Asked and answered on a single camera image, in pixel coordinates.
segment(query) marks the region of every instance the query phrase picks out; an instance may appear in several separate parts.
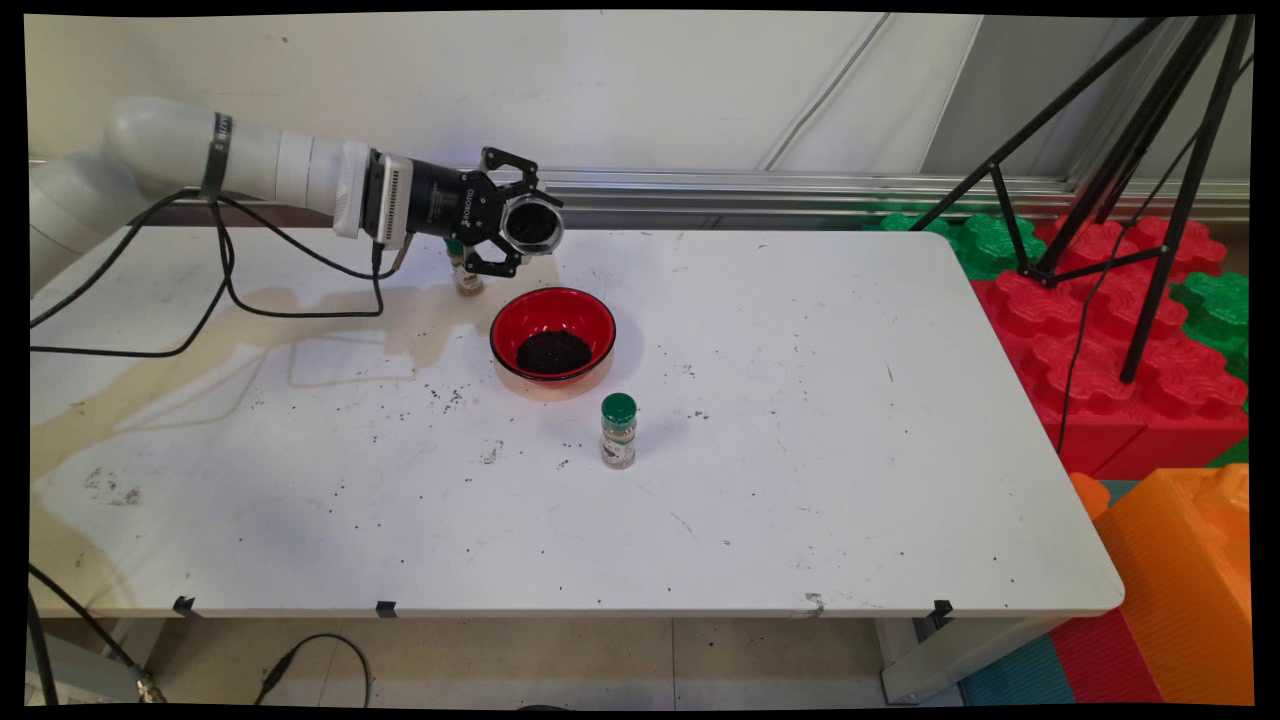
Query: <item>black ring band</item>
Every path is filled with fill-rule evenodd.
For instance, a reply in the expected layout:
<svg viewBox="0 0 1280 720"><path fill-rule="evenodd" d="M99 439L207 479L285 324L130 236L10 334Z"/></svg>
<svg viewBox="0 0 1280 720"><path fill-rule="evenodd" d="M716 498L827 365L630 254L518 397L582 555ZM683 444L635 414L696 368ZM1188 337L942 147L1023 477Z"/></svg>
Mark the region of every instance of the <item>black ring band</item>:
<svg viewBox="0 0 1280 720"><path fill-rule="evenodd" d="M232 149L232 117L214 113L214 138L209 141L209 161L205 179L200 182L200 199L209 202L218 199L227 177L227 158Z"/></svg>

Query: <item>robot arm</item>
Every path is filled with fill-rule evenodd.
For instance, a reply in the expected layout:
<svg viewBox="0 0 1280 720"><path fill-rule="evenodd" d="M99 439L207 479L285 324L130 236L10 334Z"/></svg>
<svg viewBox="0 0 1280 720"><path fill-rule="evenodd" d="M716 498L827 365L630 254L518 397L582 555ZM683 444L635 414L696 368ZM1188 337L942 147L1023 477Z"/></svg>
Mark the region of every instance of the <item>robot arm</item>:
<svg viewBox="0 0 1280 720"><path fill-rule="evenodd" d="M521 170L497 186L488 172ZM512 277L525 256L559 245L563 204L539 190L536 165L494 147L477 170L379 152L233 122L172 100L129 97L111 109L105 143L37 167L29 174L31 293L159 199L201 187L206 197L239 192L307 208L334 219L334 232L398 249L416 232L453 237L474 273ZM490 241L503 263L474 247Z"/></svg>

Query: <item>spice container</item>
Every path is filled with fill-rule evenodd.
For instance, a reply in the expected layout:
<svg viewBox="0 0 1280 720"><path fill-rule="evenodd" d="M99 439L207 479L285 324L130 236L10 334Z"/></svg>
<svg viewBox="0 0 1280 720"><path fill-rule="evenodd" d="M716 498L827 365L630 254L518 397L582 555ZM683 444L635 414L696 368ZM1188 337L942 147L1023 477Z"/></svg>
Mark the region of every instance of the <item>spice container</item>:
<svg viewBox="0 0 1280 720"><path fill-rule="evenodd" d="M628 468L636 457L636 401L616 392L600 404L600 457L609 468Z"/></svg>
<svg viewBox="0 0 1280 720"><path fill-rule="evenodd" d="M449 264L453 265L453 287L457 288L458 295L467 297L477 295L484 290L484 281L480 279L480 275L468 273L462 266L462 243L456 240L444 238L444 245L449 252Z"/></svg>

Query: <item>black cable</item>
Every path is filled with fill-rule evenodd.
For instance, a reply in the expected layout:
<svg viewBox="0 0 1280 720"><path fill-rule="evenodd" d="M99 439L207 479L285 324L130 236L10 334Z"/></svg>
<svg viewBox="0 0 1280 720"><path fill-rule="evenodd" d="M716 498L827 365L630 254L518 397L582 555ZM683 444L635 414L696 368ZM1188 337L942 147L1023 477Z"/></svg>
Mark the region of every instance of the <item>black cable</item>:
<svg viewBox="0 0 1280 720"><path fill-rule="evenodd" d="M129 228L129 232L127 232L124 234L124 237L120 240L119 245L116 245L116 247L111 251L111 254L106 258L106 260L96 270L93 270L93 274L90 275L88 279L86 279L83 283L81 283L79 287L77 287L74 291L72 291L70 295L68 295L67 297L64 297L63 300L60 300L56 305L54 305L49 310L41 313L36 319L31 320L31 329L35 329L36 327L38 327L45 320L49 320L50 318L52 318L54 315L56 315L58 313L60 313L63 309L65 309L68 305L70 305L76 299L78 299L79 296L84 295L86 291L88 291L91 287L93 287L93 284L102 277L102 274L106 273L106 270L113 264L115 264L115 260L119 259L119 256L124 252L124 250L129 246L129 243L133 242L133 238L137 237L138 231L142 229L142 227L146 224L146 222L151 218L152 214L155 214L161 208L164 208L166 205L170 205L170 204L173 204L173 202L175 202L178 200L183 200L183 199L187 199L187 197L193 197L196 195L197 195L197 191L195 191L195 190L183 190L183 191L175 192L173 195L169 195L168 197L164 197L160 201L157 201L151 208L147 208L147 210L145 210L142 213L142 215L138 217L137 223L132 228ZM276 236L279 236L280 238L283 238L285 242L288 242L293 247L301 250L306 255L314 258L315 260L319 260L320 263L324 263L325 265L328 265L328 266L330 266L330 268L333 268L335 270L339 270L342 273L346 273L346 274L348 274L351 277L371 281L372 284L374 284L374 296L375 296L375 299L378 301L378 309L376 310L365 310L365 311L352 311L352 313L275 313L275 311L270 311L270 310L261 310L259 307L252 307L252 306L244 304L236 295L236 290L234 290L234 287L232 284L232 270L236 266L236 250L234 250L234 246L232 245L230 233L227 231L227 225L225 225L225 223L221 219L221 213L218 209L218 202L225 202L225 204L230 205L232 208L236 208L236 209L241 210L242 213L247 214L248 217L251 217L255 220L257 220L259 223L261 223L262 227L270 229ZM214 310L218 307L218 302L223 297L223 292L228 292L228 295L232 296L232 300L236 302L236 305L239 306L241 309L243 309L243 310L246 310L248 313L253 313L256 315L265 315L265 316L270 316L270 318L376 318L376 316L381 315L384 305L383 305L381 287L379 286L379 282L383 281L383 279L387 279L387 278L392 277L396 273L396 268L392 268L392 269L387 270L385 273L379 273L379 270L381 268L381 255L383 255L383 246L381 245L379 245L376 242L372 243L374 245L374 251L372 251L372 274L365 274L365 273L360 273L360 272L352 270L349 268L346 268L346 266L343 266L343 265L340 265L338 263L334 263L333 260L329 260L328 258L325 258L325 256L315 252L310 247L306 247L305 245L302 245L297 240L289 237L288 233L285 233L284 231L282 231L280 228L278 228L275 224L273 224L268 219L262 218L261 215L259 215L253 210L250 210L248 208L241 205L239 202L237 202L237 201L234 201L234 200L232 200L229 197L219 196L216 199L216 201L215 202L210 202L209 206L210 206L210 211L214 215L215 225L218 227L219 256L220 256L221 265L223 265L223 283L218 287L218 292L214 293L214 300L205 309L205 313L200 318L200 322L196 324L195 329L191 332L189 336L187 336L187 340L182 345L179 345L178 347L175 347L173 350L164 350L164 351L99 350L99 348L86 348L86 347L58 347L58 346L33 345L33 346L29 347L29 351L31 352L64 354L64 355L93 355L93 356L109 356L109 357L147 357L147 359L154 359L154 357L173 357L175 355L179 355L179 354L184 352L188 347L191 347L191 343L195 342L196 336L200 334L200 332L205 328L205 324L209 322L209 318L212 316Z"/></svg>
<svg viewBox="0 0 1280 720"><path fill-rule="evenodd" d="M115 250L113 250L111 254L106 256L106 260L104 260L102 264L99 265L99 268L96 270L93 270L93 274L90 275L87 281L84 281L83 283L81 283L79 287L77 287L74 291L72 291L70 295L68 295L67 297L59 300L56 305L54 305L49 310L45 310L40 315L37 315L36 319L31 322L31 328L29 329L36 329L41 323L44 323L45 320L47 320L47 319L52 318L54 315L56 315L58 313L60 313L63 310L63 307L67 307L68 305L70 305L72 302L74 302L77 297L84 295L84 292L88 288L93 287L93 283L96 283L99 281L99 278L101 278L102 274L106 273L106 270L110 269L110 266L115 264L115 260L119 259L120 254L124 252L124 249L127 249L129 246L129 243L133 242L133 238L137 237L138 231L141 231L142 227L147 224L147 220L151 219L151 215L154 215L156 213L156 210L159 210L159 209L169 205L170 202L177 201L177 200L182 200L184 197L195 197L196 195L197 195L197 191L195 191L195 190L179 190L178 192L174 192L173 195L170 195L168 197L164 197L159 202L156 202L155 205L147 208L142 213L142 215L138 217L138 222L132 228L129 228L129 232L124 233L124 237L120 240L120 243L115 246Z"/></svg>
<svg viewBox="0 0 1280 720"><path fill-rule="evenodd" d="M40 611L36 610L36 598L31 597L31 588L27 588L27 630L31 632L31 650L36 653L36 669L40 671L40 689L45 693L45 705L58 705L54 666L49 661L45 628L40 624Z"/></svg>
<svg viewBox="0 0 1280 720"><path fill-rule="evenodd" d="M262 680L262 691L257 693L257 700L253 701L253 705L262 705L262 700L266 697L266 693L271 692L271 689L280 682L280 679L284 678L284 673L289 669L289 665L293 662L293 656L297 655L298 648L316 638L333 638L335 641L344 642L347 643L347 647L349 647L356 652L356 657L360 659L360 666L365 670L365 705L362 707L369 707L369 696L374 688L374 678L369 671L369 660L365 659L365 653L361 652L358 647L356 647L356 643L334 633L317 633L315 635L307 635L301 641L298 641L298 644L293 646L293 648L289 650L289 652L285 652L284 657L276 661L275 667L271 667L271 671L266 674L266 679Z"/></svg>
<svg viewBox="0 0 1280 720"><path fill-rule="evenodd" d="M138 669L140 671L142 670L142 667L137 662L134 662L132 657L129 657L129 653L125 652L123 647L120 647L120 643L115 642L115 638L111 637L111 633L104 630L102 625L99 625L97 620L95 620L93 616L88 614L88 610L84 610L84 606L76 602L76 598L69 596L67 591L61 588L61 585L55 583L49 575L41 573L40 568L36 568L31 562L27 562L27 571L31 575L33 575L37 580L44 583L45 587L54 591L54 594L60 597L63 602L70 606L70 609L74 610L76 614L81 616L81 619L88 623L88 625L93 628L93 632L97 633L97 637L102 638L102 642L106 643L106 647L111 648L111 653L115 655L115 657L118 657L122 662L124 662L129 667Z"/></svg>
<svg viewBox="0 0 1280 720"><path fill-rule="evenodd" d="M383 291L381 291L381 287L379 284L379 281L383 277L383 275L379 275L379 270L381 269L381 264L383 264L383 246L380 243L378 243L378 242L372 243L374 252L372 252L372 258L371 258L371 261L370 261L370 264L372 265L372 274L369 274L369 275L361 275L360 273L355 273L352 270L348 270L348 269L343 268L342 265L338 265L337 263L332 263L328 259L323 259L325 264L328 264L330 266L334 266L334 268L338 268L339 270L342 270L342 272L344 272L347 274L358 275L358 277L364 277L364 278L371 279L372 283L374 283L374 297L378 301L378 309L376 310L356 310L356 311L347 311L347 313L278 313L275 310L262 310L260 307L253 307L253 306L246 304L236 293L236 286L232 283L232 269L236 265L236 246L232 245L232 236L227 231L227 225L223 222L223 214L221 214L221 210L218 209L218 202L210 202L209 204L209 209L214 214L214 224L218 225L218 250L219 250L219 254L221 255L221 260L223 260L223 278L224 278L224 282L227 283L227 293L230 296L232 302L234 302L242 310L246 310L248 313L253 313L255 315L264 315L264 316L268 316L268 318L376 318L376 316L379 316L379 315L383 314ZM293 241L293 238L288 238L288 240L291 242L293 242L294 245L297 245L296 241ZM312 254L314 255L314 252L311 250L307 250L306 247L302 247L302 249L306 250L307 254ZM394 272L396 270L392 269L387 274L390 275Z"/></svg>
<svg viewBox="0 0 1280 720"><path fill-rule="evenodd" d="M1251 64L1253 64L1252 54L1248 58L1245 58L1243 63L1240 63L1240 68L1235 72L1235 77L1231 79L1233 85L1235 85L1235 82L1240 79L1240 77L1244 74L1244 70L1247 70ZM1156 199L1156 195L1160 192L1160 188L1164 187L1165 182L1169 181L1169 176L1174 174L1174 168L1176 168L1178 163L1183 160L1183 156L1187 155L1187 151L1190 150L1193 145L1196 145L1196 138L1199 137L1201 129L1202 128L1196 128L1196 132L1193 132L1192 136L1187 138L1187 143L1183 145L1183 149L1178 151L1178 155L1174 158L1174 161L1169 164L1169 168L1165 170L1165 174L1161 176L1160 182L1157 182L1156 187L1151 190L1151 193L1147 195L1147 199L1143 200L1138 210L1134 211L1133 217L1129 218L1129 222L1126 222L1124 227L1120 228L1120 234L1116 236L1116 242L1115 245L1111 246L1111 255L1107 258L1106 264L1102 265L1102 270L1098 273L1098 282L1093 283L1093 290L1091 290L1089 295L1084 299L1084 305L1080 307L1080 331L1075 337L1075 351L1071 354L1071 364L1068 365L1066 368L1066 387L1064 388L1062 392L1062 418L1059 421L1057 427L1059 455L1062 455L1062 442L1066 439L1066 410L1071 402L1071 375L1075 374L1075 361L1080 357L1080 347L1084 345L1084 323L1089 314L1089 302L1093 301L1093 296L1097 295L1098 288L1102 287L1102 281L1107 278L1107 273L1111 270L1111 263L1115 261L1116 254L1120 251L1120 241L1124 240L1124 236L1126 232L1129 232L1129 228L1138 224L1138 220L1142 219L1142 214L1147 210L1147 206L1151 205L1151 201Z"/></svg>
<svg viewBox="0 0 1280 720"><path fill-rule="evenodd" d="M230 197L227 197L225 195L219 195L218 200L220 202L225 202L227 205L230 205L232 208L236 208L237 210L239 210L241 213L244 213L250 218L253 218L255 220L257 220L257 223L260 225L262 225L264 228L266 228L266 229L274 232L275 234L280 236L280 238L284 240L284 242L288 242L293 247L297 247L302 252L306 252L312 259L319 260L320 263L324 263L325 265L329 265L334 270L339 270L342 273L347 273L348 275L351 275L353 278L360 278L362 281L371 281L371 279L374 279L374 275L366 275L365 273L357 273L356 270L352 270L351 268L344 268L344 266L339 265L338 263L334 263L333 260L325 258L324 255L320 255L315 250L311 250L306 245L302 245L297 240L293 240L292 237L289 237L288 233L285 233L280 228L275 227L270 220L268 220L262 215L259 215L253 210L246 208L244 205L241 205L239 202L232 200ZM396 274L396 270L390 269L390 270L387 270L385 273L383 273L381 275L378 275L378 279L385 281L387 278L392 277L393 274Z"/></svg>

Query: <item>cable connector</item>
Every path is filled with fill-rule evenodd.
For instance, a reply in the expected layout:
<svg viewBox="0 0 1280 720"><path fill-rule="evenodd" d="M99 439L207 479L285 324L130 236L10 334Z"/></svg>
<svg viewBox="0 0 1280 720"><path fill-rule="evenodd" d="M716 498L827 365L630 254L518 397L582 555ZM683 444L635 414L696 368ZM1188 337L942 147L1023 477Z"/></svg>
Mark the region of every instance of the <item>cable connector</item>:
<svg viewBox="0 0 1280 720"><path fill-rule="evenodd" d="M293 656L297 655L301 644L302 643L293 646L293 650L284 653L284 657L282 657L279 662L275 664L275 667L271 667L271 671L266 674L266 678L262 680L262 691L257 693L257 700L253 701L253 705L262 705L262 698L266 697L266 693L271 692L280 679L284 678L284 671L293 664Z"/></svg>
<svg viewBox="0 0 1280 720"><path fill-rule="evenodd" d="M142 698L142 702L169 702L164 698L164 693L160 692L160 687L155 684L151 675L138 678L138 697Z"/></svg>

